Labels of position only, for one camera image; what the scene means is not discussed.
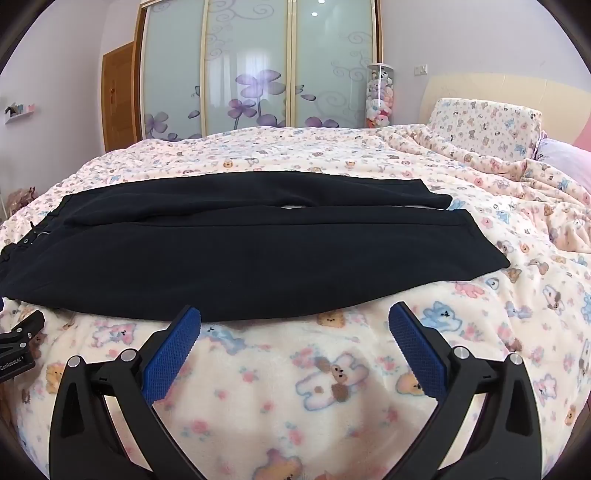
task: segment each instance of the headboard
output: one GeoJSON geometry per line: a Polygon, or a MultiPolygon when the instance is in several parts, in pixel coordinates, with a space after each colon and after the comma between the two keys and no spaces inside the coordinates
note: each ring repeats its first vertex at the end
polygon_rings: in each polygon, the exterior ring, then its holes
{"type": "Polygon", "coordinates": [[[419,122],[428,121],[442,97],[512,103],[542,112],[548,136],[591,150],[591,93],[550,80],[499,73],[456,73],[430,78],[419,122]]]}

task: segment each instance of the frosted glass panel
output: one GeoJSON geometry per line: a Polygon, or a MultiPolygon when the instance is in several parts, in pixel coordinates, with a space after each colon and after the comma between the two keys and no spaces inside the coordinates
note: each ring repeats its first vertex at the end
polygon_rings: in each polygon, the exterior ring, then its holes
{"type": "Polygon", "coordinates": [[[200,138],[199,63],[204,0],[149,7],[143,61],[144,138],[200,138]]]}
{"type": "Polygon", "coordinates": [[[207,135],[285,125],[287,0],[210,1],[205,56],[207,135]]]}
{"type": "Polygon", "coordinates": [[[297,0],[295,126],[360,128],[373,0],[297,0]]]}

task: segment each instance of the black pants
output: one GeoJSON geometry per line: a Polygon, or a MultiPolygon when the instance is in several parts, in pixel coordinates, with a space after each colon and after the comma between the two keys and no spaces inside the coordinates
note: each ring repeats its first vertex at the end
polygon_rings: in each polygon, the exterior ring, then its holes
{"type": "Polygon", "coordinates": [[[4,248],[0,295],[152,320],[190,304],[221,322],[321,313],[509,267],[467,211],[437,210],[450,202],[420,180],[286,171],[88,190],[4,248]]]}

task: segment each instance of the pink cushion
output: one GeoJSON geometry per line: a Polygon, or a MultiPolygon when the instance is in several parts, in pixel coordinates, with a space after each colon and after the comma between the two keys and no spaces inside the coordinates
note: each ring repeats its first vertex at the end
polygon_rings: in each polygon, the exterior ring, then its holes
{"type": "Polygon", "coordinates": [[[591,192],[591,152],[558,140],[543,138],[538,145],[535,159],[556,167],[591,192]]]}

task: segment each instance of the wall outlet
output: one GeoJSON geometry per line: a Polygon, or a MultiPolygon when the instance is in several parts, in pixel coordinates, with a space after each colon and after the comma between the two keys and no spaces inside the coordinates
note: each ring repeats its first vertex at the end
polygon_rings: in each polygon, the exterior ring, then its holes
{"type": "Polygon", "coordinates": [[[415,75],[426,75],[427,74],[427,65],[418,65],[414,68],[415,75]]]}

